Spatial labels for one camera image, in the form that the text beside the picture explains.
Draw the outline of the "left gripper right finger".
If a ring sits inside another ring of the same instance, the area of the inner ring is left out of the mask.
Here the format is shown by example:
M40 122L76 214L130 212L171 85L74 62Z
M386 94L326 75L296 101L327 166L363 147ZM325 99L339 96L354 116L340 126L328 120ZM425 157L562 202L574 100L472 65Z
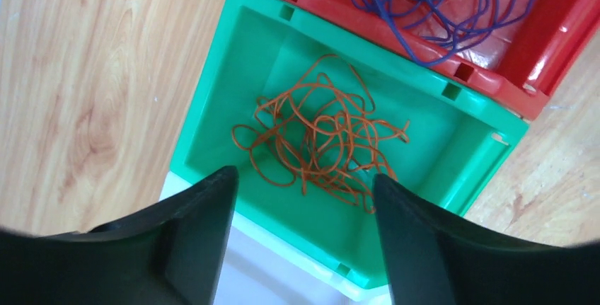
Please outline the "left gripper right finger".
M373 179L394 304L598 304L599 242L559 247L479 226Z

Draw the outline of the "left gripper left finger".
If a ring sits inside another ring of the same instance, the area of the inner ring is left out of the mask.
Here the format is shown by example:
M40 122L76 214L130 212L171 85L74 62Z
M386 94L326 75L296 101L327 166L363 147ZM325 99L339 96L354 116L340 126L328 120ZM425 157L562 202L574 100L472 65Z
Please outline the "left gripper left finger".
M238 171L87 232L1 230L2 304L210 304L229 237Z

